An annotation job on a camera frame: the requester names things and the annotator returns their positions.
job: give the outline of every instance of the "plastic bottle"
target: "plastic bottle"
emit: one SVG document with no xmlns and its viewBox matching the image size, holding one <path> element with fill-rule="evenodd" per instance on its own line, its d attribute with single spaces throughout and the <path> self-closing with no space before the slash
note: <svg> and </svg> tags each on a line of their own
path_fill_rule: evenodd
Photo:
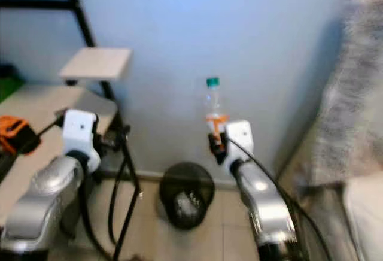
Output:
<svg viewBox="0 0 383 261">
<path fill-rule="evenodd" d="M 222 97 L 220 93 L 220 79 L 211 77 L 206 79 L 208 92 L 205 99 L 206 122 L 209 130 L 217 141 L 221 144 L 221 133 L 224 132 L 225 124 L 229 116 L 222 109 Z"/>
</svg>

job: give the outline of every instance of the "black metal bar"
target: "black metal bar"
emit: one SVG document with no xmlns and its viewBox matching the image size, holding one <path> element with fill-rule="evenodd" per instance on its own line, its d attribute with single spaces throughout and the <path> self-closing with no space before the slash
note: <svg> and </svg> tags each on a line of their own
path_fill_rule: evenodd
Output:
<svg viewBox="0 0 383 261">
<path fill-rule="evenodd" d="M 132 214 L 133 214 L 133 209 L 134 209 L 134 206 L 136 204 L 137 197 L 141 192 L 141 188 L 140 188 L 139 181 L 138 181 L 138 178 L 136 175 L 136 171 L 135 171 L 135 168 L 133 166 L 132 158 L 130 156 L 129 149 L 128 149 L 127 144 L 126 144 L 127 143 L 126 135 L 121 134 L 120 138 L 121 138 L 121 142 L 122 142 L 121 149 L 122 149 L 122 152 L 125 156 L 126 165 L 127 165 L 127 168 L 129 169 L 130 176 L 133 179 L 135 190 L 133 193 L 133 198 L 132 198 L 130 205 L 129 205 L 129 209 L 128 209 L 127 214 L 126 214 L 124 225 L 122 226 L 120 236 L 118 238 L 117 244 L 116 244 L 115 249 L 114 249 L 113 260 L 118 260 L 122 245 L 124 243 L 126 231 L 127 231 L 127 228 L 129 227 L 129 222 L 130 222 Z"/>
<path fill-rule="evenodd" d="M 85 19 L 85 15 L 81 9 L 80 0 L 70 0 L 70 1 L 74 4 L 73 11 L 76 15 L 78 25 L 80 26 L 81 33 L 83 34 L 86 45 L 88 47 L 95 47 L 96 44 L 92 38 L 92 35 L 90 33 L 90 29 L 89 29 L 88 24 L 87 24 L 86 19 Z"/>
<path fill-rule="evenodd" d="M 112 101 L 115 101 L 115 96 L 112 90 L 112 87 L 110 86 L 110 83 L 107 81 L 100 81 L 100 86 L 102 88 L 102 91 L 104 92 L 104 95 L 107 99 L 110 99 Z M 117 114 L 115 115 L 112 125 L 115 125 L 117 129 L 121 129 L 124 126 L 124 122 L 121 118 L 120 112 L 117 110 Z"/>
<path fill-rule="evenodd" d="M 70 0 L 0 0 L 2 8 L 33 8 L 40 10 L 74 10 Z"/>
</svg>

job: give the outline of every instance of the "white tabletop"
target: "white tabletop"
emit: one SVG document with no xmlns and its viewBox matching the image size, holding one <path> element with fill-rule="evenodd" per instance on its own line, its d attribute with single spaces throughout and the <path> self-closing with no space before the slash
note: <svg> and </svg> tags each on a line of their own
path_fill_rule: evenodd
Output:
<svg viewBox="0 0 383 261">
<path fill-rule="evenodd" d="M 82 48 L 64 66 L 66 80 L 118 80 L 127 70 L 132 55 L 128 48 Z"/>
<path fill-rule="evenodd" d="M 82 87 L 25 85 L 0 104 L 0 116 L 9 115 L 28 120 L 35 132 L 55 120 L 54 112 L 76 108 L 98 115 L 98 132 L 104 134 L 112 122 L 117 106 Z M 29 156 L 19 156 L 0 183 L 0 226 L 16 201 L 28 189 L 34 173 L 62 154 L 62 130 L 53 127 L 42 136 L 42 143 Z"/>
</svg>

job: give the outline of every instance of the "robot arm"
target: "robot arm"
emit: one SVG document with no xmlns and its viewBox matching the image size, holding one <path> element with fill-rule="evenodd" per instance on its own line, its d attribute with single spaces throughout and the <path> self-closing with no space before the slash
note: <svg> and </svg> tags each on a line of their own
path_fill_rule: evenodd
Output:
<svg viewBox="0 0 383 261">
<path fill-rule="evenodd" d="M 230 140 L 253 152 L 250 124 L 246 120 L 228 123 L 222 148 L 212 144 L 217 162 L 235 178 L 243 203 L 249 210 L 251 227 L 260 261 L 304 260 L 299 250 L 296 231 L 288 207 L 268 176 L 248 159 Z"/>
<path fill-rule="evenodd" d="M 0 249 L 13 256 L 8 258 L 15 255 L 30 255 L 31 260 L 47 257 L 62 213 L 75 199 L 84 180 L 83 166 L 93 172 L 100 163 L 93 148 L 97 121 L 93 113 L 66 112 L 64 155 L 53 159 L 33 176 L 28 191 L 16 202 L 6 221 Z"/>
</svg>

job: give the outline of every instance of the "tiled floor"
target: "tiled floor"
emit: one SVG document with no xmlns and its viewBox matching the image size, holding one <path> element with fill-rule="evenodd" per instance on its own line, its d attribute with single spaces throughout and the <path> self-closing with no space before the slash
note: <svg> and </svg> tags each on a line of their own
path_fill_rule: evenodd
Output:
<svg viewBox="0 0 383 261">
<path fill-rule="evenodd" d="M 179 231 L 158 217 L 156 201 L 158 184 L 142 181 L 143 197 L 138 200 L 127 231 L 121 260 L 138 254 L 148 261 L 256 261 L 256 246 L 247 219 L 247 212 L 233 190 L 216 190 L 203 223 L 189 232 Z M 112 181 L 104 181 L 89 200 L 91 222 L 102 245 L 111 252 L 107 235 L 107 211 Z M 129 206 L 133 187 L 123 184 L 115 210 L 115 231 L 121 228 Z M 103 261 L 94 252 L 82 224 L 76 240 L 64 250 L 53 253 L 50 260 Z M 82 248 L 76 255 L 75 248 Z"/>
</svg>

